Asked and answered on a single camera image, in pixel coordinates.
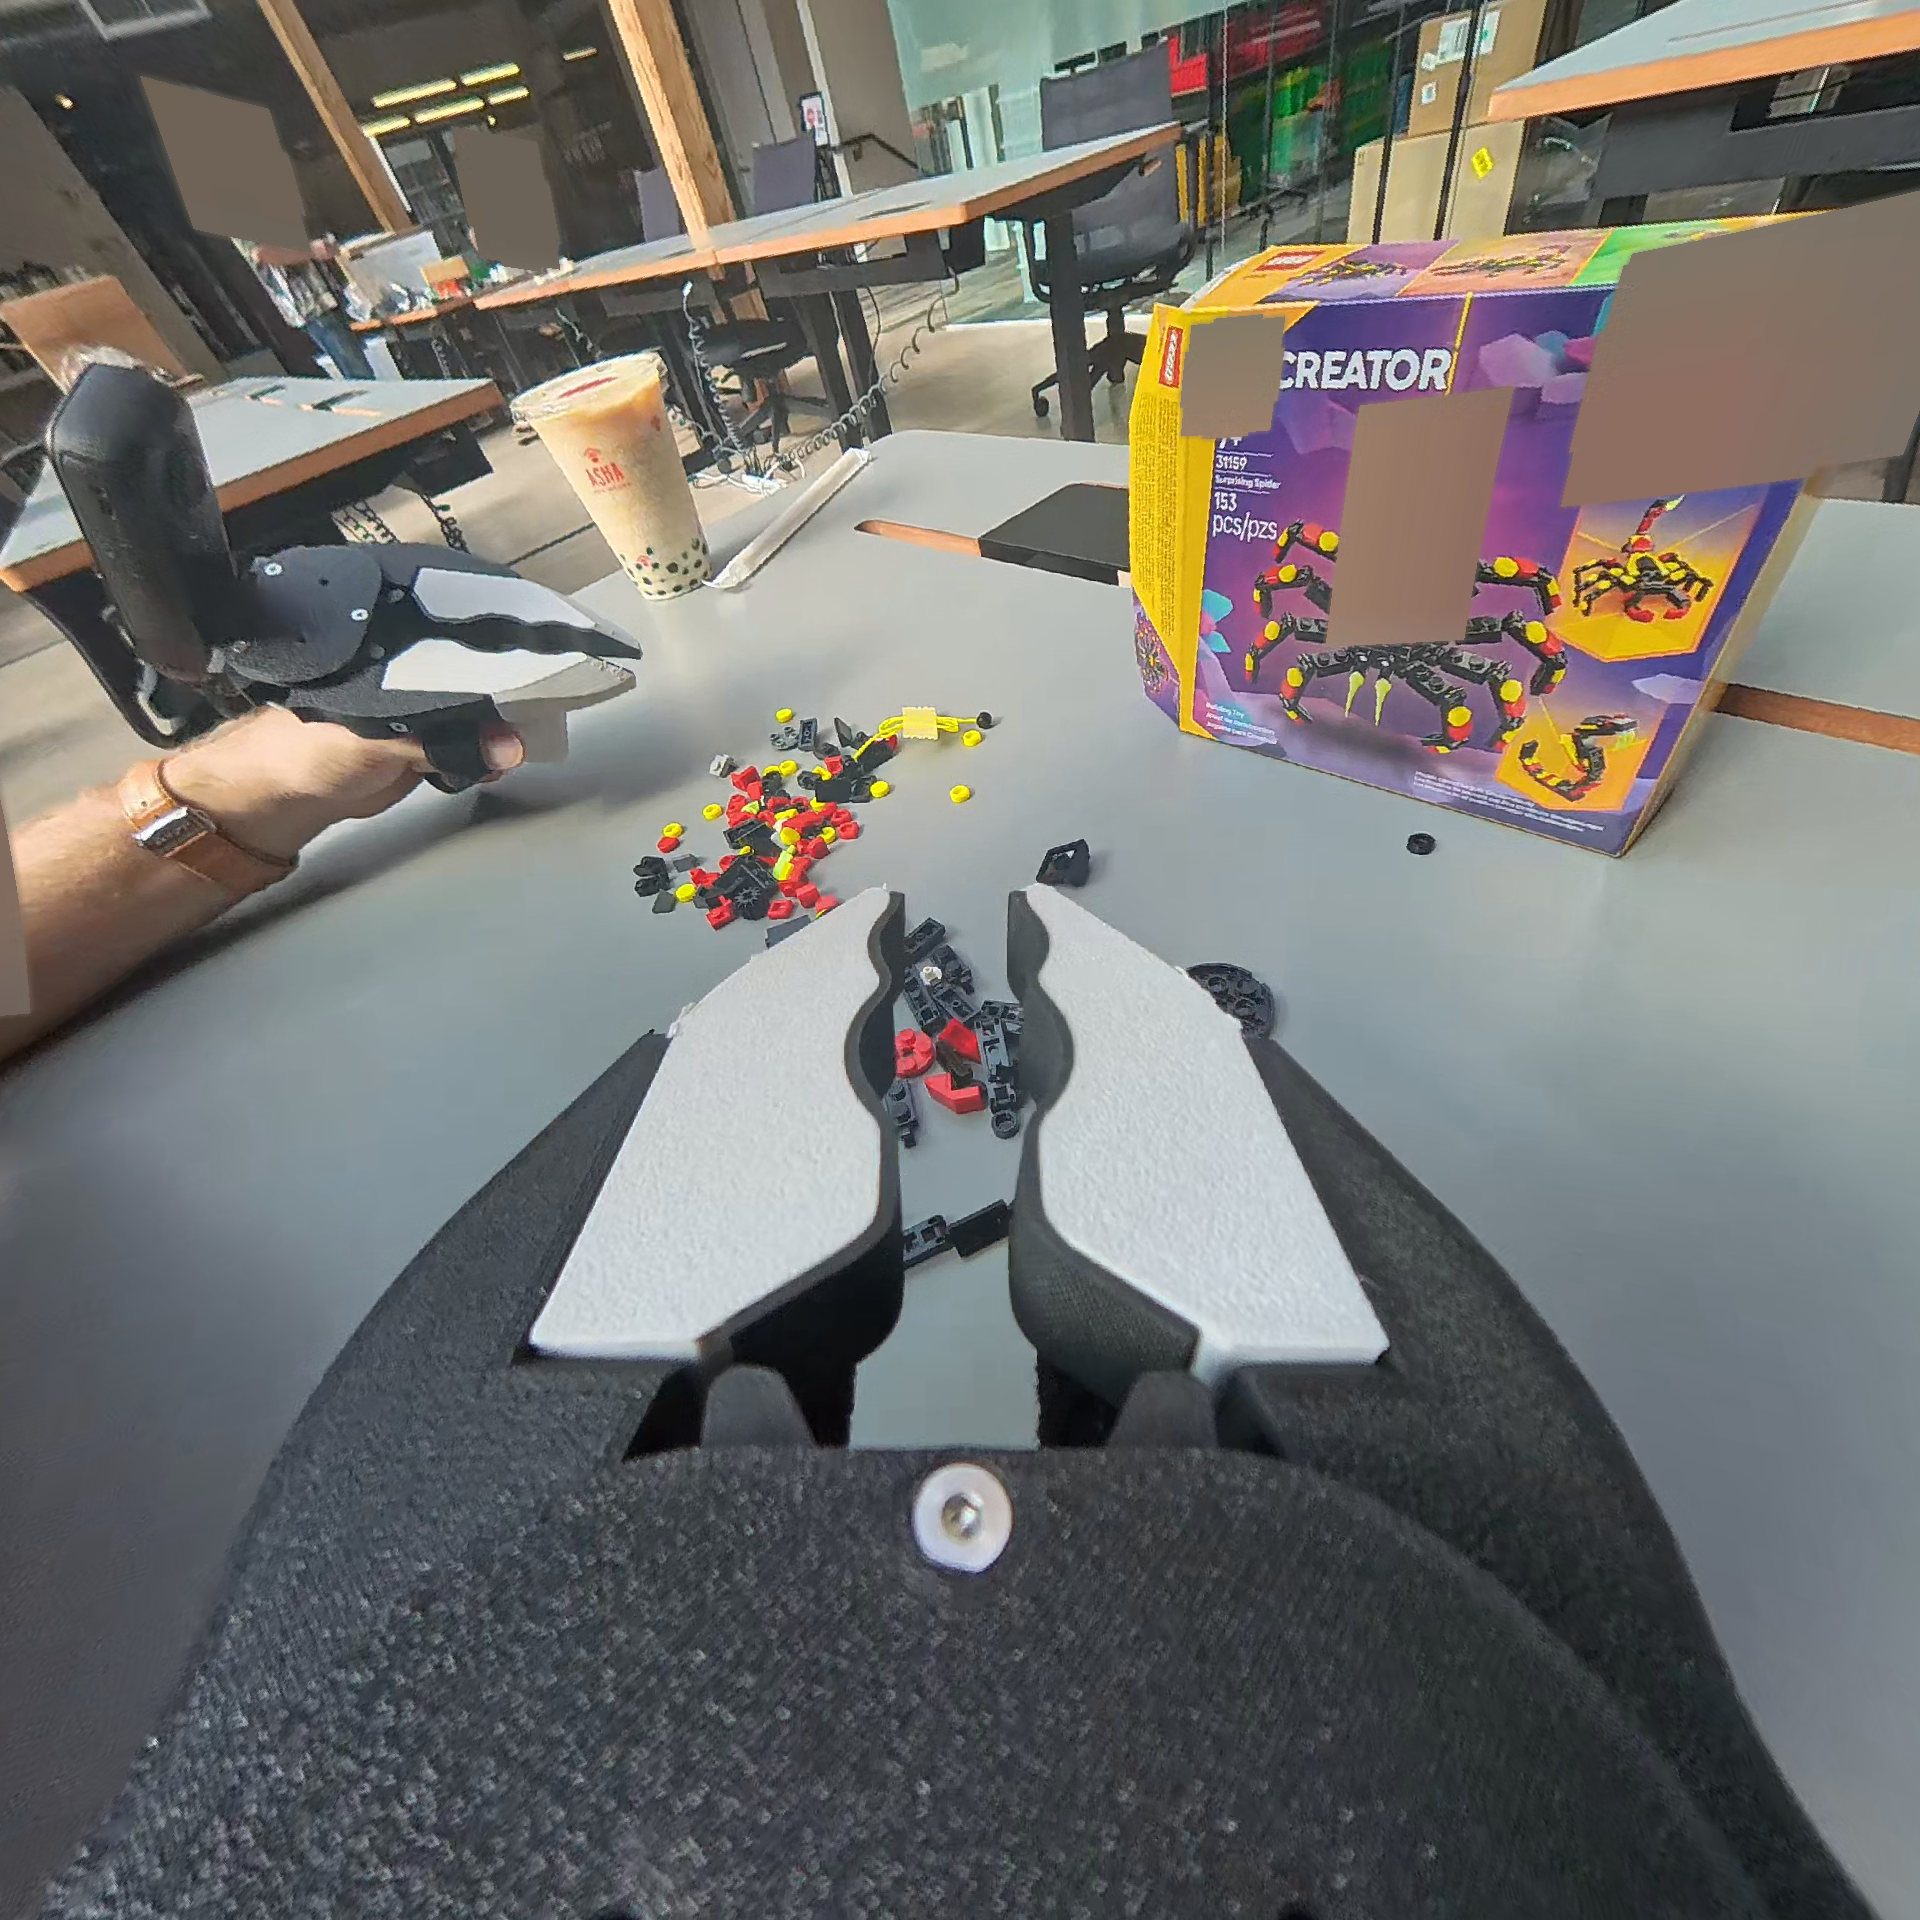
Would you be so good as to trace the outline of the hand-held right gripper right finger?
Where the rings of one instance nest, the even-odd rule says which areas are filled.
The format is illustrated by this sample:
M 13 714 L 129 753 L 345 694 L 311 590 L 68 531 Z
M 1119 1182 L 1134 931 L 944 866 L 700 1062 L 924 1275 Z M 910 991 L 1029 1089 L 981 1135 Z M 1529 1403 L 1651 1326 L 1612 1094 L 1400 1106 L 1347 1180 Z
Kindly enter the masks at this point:
M 1073 1380 L 1375 1362 L 1388 1335 L 1238 1023 L 1063 889 L 1013 895 L 1006 936 L 1035 1106 L 1009 1295 L 1038 1354 Z

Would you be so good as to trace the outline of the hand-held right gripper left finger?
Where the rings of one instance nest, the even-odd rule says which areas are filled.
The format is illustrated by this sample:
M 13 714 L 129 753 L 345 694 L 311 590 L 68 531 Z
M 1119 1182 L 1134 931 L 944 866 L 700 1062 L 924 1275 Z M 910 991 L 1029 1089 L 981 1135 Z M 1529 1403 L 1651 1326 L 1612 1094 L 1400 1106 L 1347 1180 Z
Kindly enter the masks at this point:
M 527 1340 L 709 1358 L 864 1257 L 899 1214 L 905 902 L 870 888 L 691 1003 Z

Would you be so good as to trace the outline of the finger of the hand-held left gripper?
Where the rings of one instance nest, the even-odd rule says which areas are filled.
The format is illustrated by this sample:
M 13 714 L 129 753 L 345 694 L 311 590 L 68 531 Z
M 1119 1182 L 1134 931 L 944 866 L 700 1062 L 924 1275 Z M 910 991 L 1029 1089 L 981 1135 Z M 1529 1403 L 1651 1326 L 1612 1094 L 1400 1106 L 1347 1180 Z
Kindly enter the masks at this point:
M 420 616 L 420 636 L 472 651 L 639 658 L 639 648 L 622 632 L 509 570 L 420 567 L 406 595 Z
M 489 651 L 449 638 L 424 638 L 391 657 L 380 684 L 391 694 L 483 697 L 501 714 L 537 707 L 564 714 L 633 690 L 636 674 L 620 660 L 582 651 Z

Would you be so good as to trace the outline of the pile of large black red bricks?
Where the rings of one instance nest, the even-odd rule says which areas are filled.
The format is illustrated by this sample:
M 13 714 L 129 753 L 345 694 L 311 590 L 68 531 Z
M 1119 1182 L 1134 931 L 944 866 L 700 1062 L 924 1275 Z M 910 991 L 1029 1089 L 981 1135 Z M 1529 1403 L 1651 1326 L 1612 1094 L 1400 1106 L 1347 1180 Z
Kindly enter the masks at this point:
M 900 1150 L 913 1147 L 920 1139 L 920 1091 L 953 1116 L 989 1114 L 992 1129 L 1001 1139 L 1019 1135 L 1014 1084 L 1009 1079 L 989 1084 L 963 1072 L 985 1063 L 985 1044 L 982 1030 L 976 1033 L 976 1052 L 944 1048 L 942 1036 L 931 1036 L 920 1026 L 896 1032 L 896 1081 L 886 1089 L 885 1104 Z

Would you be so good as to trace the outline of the person's left forearm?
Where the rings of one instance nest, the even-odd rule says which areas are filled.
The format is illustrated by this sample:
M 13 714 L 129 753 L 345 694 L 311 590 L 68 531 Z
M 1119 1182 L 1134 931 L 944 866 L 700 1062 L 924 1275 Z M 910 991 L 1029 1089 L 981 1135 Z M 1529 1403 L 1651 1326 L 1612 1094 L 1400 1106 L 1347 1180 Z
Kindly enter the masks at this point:
M 32 991 L 3 1019 L 9 1062 L 239 895 L 143 850 L 108 787 L 94 787 L 9 835 Z

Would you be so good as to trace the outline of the long wood-edged desk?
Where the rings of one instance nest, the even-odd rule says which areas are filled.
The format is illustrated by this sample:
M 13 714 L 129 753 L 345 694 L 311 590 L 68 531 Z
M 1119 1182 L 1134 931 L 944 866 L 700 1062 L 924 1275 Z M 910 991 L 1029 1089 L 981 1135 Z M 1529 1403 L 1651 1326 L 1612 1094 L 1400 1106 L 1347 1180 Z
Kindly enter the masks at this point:
M 969 174 L 919 176 L 868 188 L 843 199 L 814 201 L 711 228 L 709 244 L 687 235 L 622 248 L 571 271 L 552 271 L 497 286 L 455 311 L 504 314 L 566 297 L 639 289 L 636 314 L 677 314 L 692 276 L 724 282 L 732 268 L 755 274 L 763 296 L 828 296 L 838 327 L 838 351 L 853 399 L 833 412 L 831 428 L 848 447 L 888 431 L 885 384 L 873 361 L 856 291 L 886 283 L 945 282 L 973 268 L 964 233 L 985 220 L 1039 225 L 1047 262 L 1047 316 L 1061 376 L 1057 426 L 1067 441 L 1092 441 L 1092 395 L 1083 387 L 1086 308 L 1071 251 L 1071 212 L 1155 153 L 1180 143 L 1176 123 L 1109 136 Z

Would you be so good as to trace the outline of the adjoining grey desk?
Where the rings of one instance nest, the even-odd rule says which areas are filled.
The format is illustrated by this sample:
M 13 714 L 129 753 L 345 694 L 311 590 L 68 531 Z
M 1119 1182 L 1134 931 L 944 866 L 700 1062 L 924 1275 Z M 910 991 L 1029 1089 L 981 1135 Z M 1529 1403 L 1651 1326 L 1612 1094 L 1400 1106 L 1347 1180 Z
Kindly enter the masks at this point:
M 1917 719 L 1917 508 L 1816 500 L 1731 684 Z

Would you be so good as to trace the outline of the person's left hand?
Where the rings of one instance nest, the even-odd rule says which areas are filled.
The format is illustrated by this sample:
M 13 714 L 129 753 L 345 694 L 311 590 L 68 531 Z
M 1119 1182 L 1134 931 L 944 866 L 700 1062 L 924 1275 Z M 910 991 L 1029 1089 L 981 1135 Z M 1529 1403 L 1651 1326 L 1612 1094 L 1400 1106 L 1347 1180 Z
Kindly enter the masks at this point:
M 159 764 L 169 794 L 235 847 L 293 859 L 324 831 L 393 807 L 432 772 L 409 736 L 359 736 L 267 707 Z

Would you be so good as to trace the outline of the bubble tea cup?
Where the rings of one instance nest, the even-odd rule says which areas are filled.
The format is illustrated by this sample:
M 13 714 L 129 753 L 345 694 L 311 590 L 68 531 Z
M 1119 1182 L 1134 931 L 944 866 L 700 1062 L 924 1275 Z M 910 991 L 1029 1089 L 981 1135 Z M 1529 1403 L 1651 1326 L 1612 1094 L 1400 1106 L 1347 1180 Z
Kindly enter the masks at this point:
M 678 600 L 709 584 L 709 543 L 667 416 L 659 352 L 623 352 L 548 378 L 512 409 L 644 600 Z

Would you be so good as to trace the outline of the small black clip brick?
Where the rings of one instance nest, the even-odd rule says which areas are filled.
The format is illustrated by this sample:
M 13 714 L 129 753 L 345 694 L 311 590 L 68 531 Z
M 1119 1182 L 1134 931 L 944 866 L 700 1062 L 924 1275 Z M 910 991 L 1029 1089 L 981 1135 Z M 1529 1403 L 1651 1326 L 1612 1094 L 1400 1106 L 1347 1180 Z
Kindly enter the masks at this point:
M 900 1263 L 912 1271 L 935 1257 L 953 1255 L 972 1260 L 1007 1239 L 1013 1228 L 1013 1206 L 995 1200 L 955 1220 L 931 1214 L 902 1228 Z

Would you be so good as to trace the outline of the brown wrist watch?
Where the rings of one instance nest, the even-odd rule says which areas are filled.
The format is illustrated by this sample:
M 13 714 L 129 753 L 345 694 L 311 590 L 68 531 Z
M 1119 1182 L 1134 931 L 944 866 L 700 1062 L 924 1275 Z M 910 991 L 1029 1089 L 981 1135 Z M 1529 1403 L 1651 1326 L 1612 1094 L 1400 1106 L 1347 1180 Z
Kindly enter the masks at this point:
M 297 856 L 270 856 L 235 841 L 203 807 L 177 798 L 159 759 L 127 769 L 117 806 L 137 848 L 212 884 L 229 898 L 260 895 L 297 874 Z

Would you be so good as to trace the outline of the white wrapped straw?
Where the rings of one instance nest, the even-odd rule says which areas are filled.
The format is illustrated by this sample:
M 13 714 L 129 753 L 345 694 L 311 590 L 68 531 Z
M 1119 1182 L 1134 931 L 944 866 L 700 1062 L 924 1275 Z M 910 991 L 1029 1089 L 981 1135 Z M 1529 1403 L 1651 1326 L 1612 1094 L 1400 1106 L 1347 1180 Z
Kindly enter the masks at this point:
M 838 460 L 812 478 L 793 498 L 781 505 L 780 514 L 745 543 L 734 559 L 721 566 L 709 582 L 717 592 L 734 592 L 759 574 L 793 537 L 805 531 L 817 513 L 848 487 L 856 475 L 873 467 L 868 448 L 848 448 Z

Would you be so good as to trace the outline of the pile of small red yellow bricks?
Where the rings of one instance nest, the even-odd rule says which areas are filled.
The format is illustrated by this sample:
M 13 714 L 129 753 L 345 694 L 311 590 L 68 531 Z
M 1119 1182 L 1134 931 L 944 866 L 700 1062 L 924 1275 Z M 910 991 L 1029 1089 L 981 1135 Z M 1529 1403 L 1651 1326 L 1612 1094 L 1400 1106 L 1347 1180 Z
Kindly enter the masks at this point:
M 836 905 L 822 884 L 822 865 L 856 843 L 868 827 L 865 814 L 896 794 L 902 753 L 949 744 L 972 753 L 998 726 L 995 711 L 949 714 L 989 715 L 992 726 L 976 746 L 944 736 L 899 753 L 862 753 L 888 715 L 875 727 L 856 727 L 846 719 L 781 708 L 759 762 L 712 758 L 709 776 L 721 788 L 703 806 L 709 843 L 694 847 L 684 823 L 664 826 L 655 848 L 633 866 L 636 898 L 659 914 L 691 907 L 711 929 L 790 931 L 815 921 Z

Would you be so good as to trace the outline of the black office chair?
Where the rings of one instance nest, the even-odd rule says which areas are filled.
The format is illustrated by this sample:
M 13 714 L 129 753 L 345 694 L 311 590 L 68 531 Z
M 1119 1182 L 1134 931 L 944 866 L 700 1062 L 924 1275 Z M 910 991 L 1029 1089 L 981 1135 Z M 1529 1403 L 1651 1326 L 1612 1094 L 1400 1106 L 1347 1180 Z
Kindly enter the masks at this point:
M 805 209 L 815 201 L 817 162 L 808 136 L 752 152 L 752 204 L 759 215 Z M 836 316 L 828 296 L 773 297 L 765 320 L 732 320 L 720 306 L 692 306 L 687 337 L 709 369 L 732 374 L 750 409 L 771 409 L 784 433 L 785 401 L 780 379 L 814 356 L 828 401 L 838 409 L 853 399 L 841 355 Z
M 1092 65 L 1039 86 L 1039 145 L 1071 145 L 1174 123 L 1169 46 L 1156 42 L 1134 55 Z M 1083 308 L 1109 319 L 1105 337 L 1083 348 L 1087 395 L 1101 379 L 1119 387 L 1142 361 L 1144 339 L 1121 326 L 1121 308 L 1161 297 L 1192 258 L 1192 223 L 1181 212 L 1181 146 L 1155 153 L 1115 186 L 1071 212 L 1071 251 Z

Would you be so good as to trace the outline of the wooden pillar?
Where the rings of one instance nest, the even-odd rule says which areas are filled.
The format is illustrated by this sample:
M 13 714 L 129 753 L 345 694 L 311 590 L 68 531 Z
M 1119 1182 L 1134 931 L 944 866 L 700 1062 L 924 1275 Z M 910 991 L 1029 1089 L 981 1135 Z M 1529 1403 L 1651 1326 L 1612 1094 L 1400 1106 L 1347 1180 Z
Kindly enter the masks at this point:
M 380 156 L 369 136 L 360 131 L 348 97 L 321 55 L 317 36 L 308 31 L 299 2 L 256 2 L 284 51 L 307 99 L 316 107 L 321 129 L 340 156 L 342 167 L 364 194 L 374 228 L 406 233 L 413 215 L 406 209 L 393 174 Z
M 736 204 L 681 18 L 671 2 L 607 2 L 607 14 L 684 228 L 702 249 L 711 228 L 736 220 Z

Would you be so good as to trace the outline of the purple yellow toy box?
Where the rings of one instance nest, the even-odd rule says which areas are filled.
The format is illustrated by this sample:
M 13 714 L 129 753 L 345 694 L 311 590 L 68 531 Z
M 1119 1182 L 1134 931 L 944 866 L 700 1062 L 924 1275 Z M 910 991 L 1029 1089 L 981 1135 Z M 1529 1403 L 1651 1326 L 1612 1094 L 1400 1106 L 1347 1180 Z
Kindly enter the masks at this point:
M 1619 858 L 1804 535 L 1800 483 L 1565 508 L 1624 263 L 1785 215 L 1284 244 L 1159 305 L 1129 424 L 1144 697 L 1181 732 Z M 1359 412 L 1499 392 L 1453 632 L 1334 648 Z

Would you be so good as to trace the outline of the stack of cardboard boxes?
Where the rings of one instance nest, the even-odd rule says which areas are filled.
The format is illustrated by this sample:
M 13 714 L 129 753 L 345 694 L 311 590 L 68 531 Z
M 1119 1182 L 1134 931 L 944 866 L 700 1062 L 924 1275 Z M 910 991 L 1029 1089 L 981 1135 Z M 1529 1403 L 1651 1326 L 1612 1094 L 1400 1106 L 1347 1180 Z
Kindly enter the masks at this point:
M 1547 11 L 1539 2 L 1448 6 L 1395 22 L 1383 129 L 1353 158 L 1348 243 L 1503 232 L 1527 126 L 1495 120 L 1493 99 L 1541 59 Z

